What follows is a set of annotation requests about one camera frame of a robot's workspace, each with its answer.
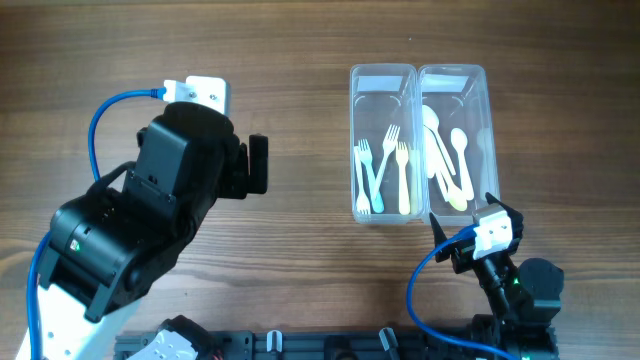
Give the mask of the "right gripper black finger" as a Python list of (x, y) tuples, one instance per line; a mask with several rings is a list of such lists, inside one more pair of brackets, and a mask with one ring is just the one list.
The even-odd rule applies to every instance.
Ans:
[[(429, 219), (430, 219), (430, 224), (431, 224), (431, 228), (434, 235), (434, 244), (436, 247), (438, 247), (444, 244), (448, 240), (448, 238), (445, 235), (444, 230), (442, 229), (439, 221), (437, 220), (433, 212), (429, 213)], [(451, 250), (448, 247), (445, 247), (435, 255), (435, 260), (437, 263), (440, 263), (445, 260), (448, 260), (450, 258), (450, 255), (451, 255)]]
[(522, 213), (504, 204), (503, 202), (498, 200), (494, 195), (492, 195), (490, 192), (485, 193), (485, 199), (489, 204), (500, 205), (507, 212), (507, 215), (511, 219), (512, 230), (515, 235), (521, 235), (523, 233), (524, 216)]

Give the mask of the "yellow plastic spoon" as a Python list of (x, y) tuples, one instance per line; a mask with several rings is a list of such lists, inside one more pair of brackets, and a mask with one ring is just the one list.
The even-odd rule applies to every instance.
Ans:
[(438, 178), (444, 181), (446, 201), (449, 202), (455, 210), (460, 212), (465, 211), (467, 209), (467, 200), (464, 193), (455, 185), (451, 178), (442, 154), (435, 142), (432, 143), (432, 147), (434, 149), (433, 158), (437, 167), (435, 173)]

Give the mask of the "short white plastic fork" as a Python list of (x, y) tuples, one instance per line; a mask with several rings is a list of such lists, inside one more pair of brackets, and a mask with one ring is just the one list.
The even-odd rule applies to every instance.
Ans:
[(356, 178), (358, 184), (358, 196), (356, 198), (356, 209), (361, 215), (370, 215), (371, 206), (368, 197), (366, 196), (362, 174), (362, 164), (360, 160), (359, 147), (354, 147), (354, 161), (356, 169)]

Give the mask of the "clear plastic container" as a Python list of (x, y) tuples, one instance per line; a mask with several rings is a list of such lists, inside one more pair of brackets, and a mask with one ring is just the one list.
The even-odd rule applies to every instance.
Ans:
[(423, 219), (467, 225), (500, 196), (489, 90), (484, 69), (470, 64), (425, 65), (419, 70), (428, 201)]
[(426, 214), (424, 135), (416, 69), (358, 64), (350, 72), (351, 192), (360, 224), (406, 224)]

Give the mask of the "yellow plastic fork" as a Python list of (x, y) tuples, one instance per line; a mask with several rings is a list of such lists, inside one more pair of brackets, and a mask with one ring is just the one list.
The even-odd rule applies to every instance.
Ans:
[(406, 174), (406, 166), (409, 162), (409, 151), (408, 146), (404, 142), (398, 142), (396, 145), (396, 162), (399, 176), (398, 210), (401, 215), (408, 215), (411, 212)]

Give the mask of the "thick white plastic spoon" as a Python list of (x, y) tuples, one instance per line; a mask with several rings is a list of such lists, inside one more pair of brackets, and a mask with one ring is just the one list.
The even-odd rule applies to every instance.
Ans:
[(451, 144), (457, 153), (461, 190), (465, 199), (467, 201), (471, 201), (474, 199), (474, 189), (465, 156), (468, 138), (461, 128), (453, 128), (451, 130), (450, 139)]

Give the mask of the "light blue plastic fork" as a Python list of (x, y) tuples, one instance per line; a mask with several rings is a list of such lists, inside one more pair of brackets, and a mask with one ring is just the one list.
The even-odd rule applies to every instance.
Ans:
[(373, 211), (375, 213), (382, 213), (384, 211), (384, 203), (380, 195), (374, 194), (374, 185), (376, 184), (376, 176), (373, 170), (373, 155), (367, 139), (361, 139), (358, 141), (359, 157), (366, 170), (366, 176), (368, 181), (370, 201)]

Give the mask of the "long white plastic fork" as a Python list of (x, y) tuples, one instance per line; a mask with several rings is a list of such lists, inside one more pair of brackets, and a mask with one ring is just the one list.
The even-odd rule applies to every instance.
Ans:
[(379, 194), (379, 190), (380, 190), (380, 186), (385, 173), (388, 158), (396, 148), (400, 129), (401, 129), (400, 126), (391, 124), (383, 139), (383, 142), (382, 142), (383, 157), (379, 166), (378, 173), (376, 175), (376, 182), (374, 184), (373, 191), (372, 191), (373, 198), (376, 198)]

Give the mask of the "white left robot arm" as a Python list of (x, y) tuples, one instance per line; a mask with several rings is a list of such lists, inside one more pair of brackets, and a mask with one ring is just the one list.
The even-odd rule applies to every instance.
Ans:
[(220, 111), (171, 103), (136, 141), (135, 160), (54, 213), (29, 269), (23, 356), (97, 353), (218, 200), (267, 191), (268, 138), (242, 142)]

